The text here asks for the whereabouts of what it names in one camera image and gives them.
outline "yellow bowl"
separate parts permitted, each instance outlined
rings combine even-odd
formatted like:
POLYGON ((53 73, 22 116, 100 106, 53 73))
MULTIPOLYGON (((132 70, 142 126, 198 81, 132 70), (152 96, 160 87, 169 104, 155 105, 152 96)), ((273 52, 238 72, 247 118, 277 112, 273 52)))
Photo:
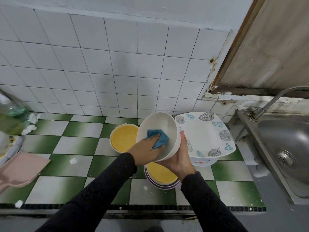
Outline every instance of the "yellow bowl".
POLYGON ((164 166, 151 162, 146 165, 151 179, 161 185, 168 185, 177 180, 177 176, 164 166))
POLYGON ((118 153, 127 152, 136 143, 137 131, 138 126, 136 125, 119 125, 112 131, 109 142, 118 153))

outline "cleaning rag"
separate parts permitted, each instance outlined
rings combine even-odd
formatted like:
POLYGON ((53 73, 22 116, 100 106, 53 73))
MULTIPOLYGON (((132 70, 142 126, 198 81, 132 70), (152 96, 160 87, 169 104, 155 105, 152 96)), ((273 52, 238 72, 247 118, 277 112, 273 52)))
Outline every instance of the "cleaning rag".
POLYGON ((148 129, 146 139, 150 138, 151 136, 157 136, 160 134, 159 140, 155 143, 152 149, 156 149, 162 145, 167 145, 168 141, 170 140, 169 137, 161 130, 161 129, 148 129))

